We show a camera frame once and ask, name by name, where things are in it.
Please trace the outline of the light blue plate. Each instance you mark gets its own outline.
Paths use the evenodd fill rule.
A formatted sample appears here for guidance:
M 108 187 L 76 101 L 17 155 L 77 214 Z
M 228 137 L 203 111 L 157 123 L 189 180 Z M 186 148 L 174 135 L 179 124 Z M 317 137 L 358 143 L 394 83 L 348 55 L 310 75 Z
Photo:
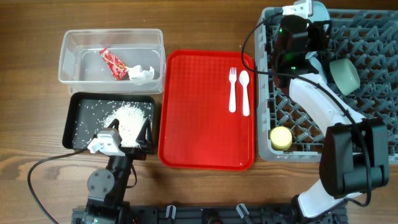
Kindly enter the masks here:
M 330 15 L 325 5 L 319 1 L 313 2 L 313 15 L 308 18 L 311 22 L 328 21 Z

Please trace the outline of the white tissue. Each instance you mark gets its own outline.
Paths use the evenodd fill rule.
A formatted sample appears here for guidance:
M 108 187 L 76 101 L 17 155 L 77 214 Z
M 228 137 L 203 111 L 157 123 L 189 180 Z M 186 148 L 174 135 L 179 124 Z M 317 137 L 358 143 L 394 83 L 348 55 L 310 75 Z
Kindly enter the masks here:
M 140 65 L 128 67 L 128 75 L 130 80 L 152 80 L 155 74 L 153 67 L 149 70 L 144 70 Z

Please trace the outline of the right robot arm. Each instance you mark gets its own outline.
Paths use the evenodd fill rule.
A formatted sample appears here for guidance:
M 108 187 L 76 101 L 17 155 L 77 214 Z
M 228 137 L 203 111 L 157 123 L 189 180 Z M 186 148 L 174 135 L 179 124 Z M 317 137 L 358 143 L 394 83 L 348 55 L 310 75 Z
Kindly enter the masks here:
M 300 222 L 323 217 L 361 194 L 366 194 L 366 207 L 373 189 L 389 181 L 384 122 L 352 110 L 306 58 L 308 52 L 327 48 L 330 29 L 325 25 L 331 21 L 282 16 L 272 56 L 275 84 L 308 113 L 325 137 L 319 180 L 293 200 Z

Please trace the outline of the yellow cup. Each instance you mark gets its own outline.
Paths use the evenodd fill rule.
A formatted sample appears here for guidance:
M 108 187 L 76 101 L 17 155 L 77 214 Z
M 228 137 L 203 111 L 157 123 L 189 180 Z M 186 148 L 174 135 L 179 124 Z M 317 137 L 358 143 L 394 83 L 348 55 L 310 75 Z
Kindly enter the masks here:
M 273 128 L 270 131 L 269 137 L 273 150 L 285 151 L 288 150 L 292 145 L 292 133 L 290 129 L 286 127 L 278 126 L 276 128 Z

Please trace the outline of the white rice pile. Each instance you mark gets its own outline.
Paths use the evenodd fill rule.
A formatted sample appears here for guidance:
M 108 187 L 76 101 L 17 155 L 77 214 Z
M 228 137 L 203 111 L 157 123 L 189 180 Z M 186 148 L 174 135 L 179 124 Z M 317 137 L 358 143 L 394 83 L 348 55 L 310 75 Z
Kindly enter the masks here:
M 72 128 L 72 147 L 86 148 L 93 136 L 107 128 L 113 119 L 119 120 L 119 134 L 123 147 L 136 147 L 136 138 L 147 118 L 152 119 L 154 105 L 148 102 L 81 100 L 75 127 Z

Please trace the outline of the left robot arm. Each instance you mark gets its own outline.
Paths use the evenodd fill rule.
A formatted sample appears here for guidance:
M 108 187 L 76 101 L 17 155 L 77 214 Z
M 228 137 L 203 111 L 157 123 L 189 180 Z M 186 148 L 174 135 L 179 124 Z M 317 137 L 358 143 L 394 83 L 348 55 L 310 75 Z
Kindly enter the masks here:
M 130 203 L 124 201 L 129 176 L 136 174 L 133 161 L 146 160 L 155 151 L 151 121 L 146 119 L 136 138 L 137 147 L 123 147 L 119 134 L 119 120 L 93 136 L 88 149 L 92 154 L 100 152 L 109 157 L 104 169 L 94 171 L 88 178 L 88 201 L 80 223 L 134 223 Z

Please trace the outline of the green bowl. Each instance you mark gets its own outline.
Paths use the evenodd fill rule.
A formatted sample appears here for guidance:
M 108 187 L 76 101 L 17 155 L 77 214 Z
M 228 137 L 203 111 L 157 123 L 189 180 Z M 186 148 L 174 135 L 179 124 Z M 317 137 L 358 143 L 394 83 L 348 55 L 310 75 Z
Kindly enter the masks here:
M 343 58 L 330 62 L 330 72 L 343 95 L 349 95 L 360 87 L 358 72 L 349 59 Z

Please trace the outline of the red snack wrapper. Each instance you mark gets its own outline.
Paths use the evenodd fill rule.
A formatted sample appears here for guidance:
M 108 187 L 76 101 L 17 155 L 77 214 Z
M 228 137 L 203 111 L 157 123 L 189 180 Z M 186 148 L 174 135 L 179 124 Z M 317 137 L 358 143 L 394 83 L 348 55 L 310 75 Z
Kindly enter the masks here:
M 116 80 L 121 80 L 128 74 L 127 66 L 125 66 L 125 64 L 123 64 L 122 61 L 107 48 L 101 50 L 99 54 L 111 70 L 111 73 Z

